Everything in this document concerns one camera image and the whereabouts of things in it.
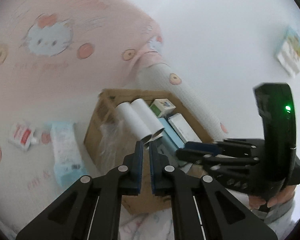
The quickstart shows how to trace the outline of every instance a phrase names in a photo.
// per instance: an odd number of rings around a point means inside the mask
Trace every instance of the white cylinder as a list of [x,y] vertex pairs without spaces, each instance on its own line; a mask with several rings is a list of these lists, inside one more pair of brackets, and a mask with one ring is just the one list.
[[133,110],[129,102],[124,102],[118,105],[116,110],[138,140],[146,143],[151,139],[152,133],[150,129],[146,126],[140,116]]
[[155,116],[147,103],[139,98],[131,103],[133,110],[140,116],[141,120],[150,129],[153,137],[158,136],[164,130],[162,123]]

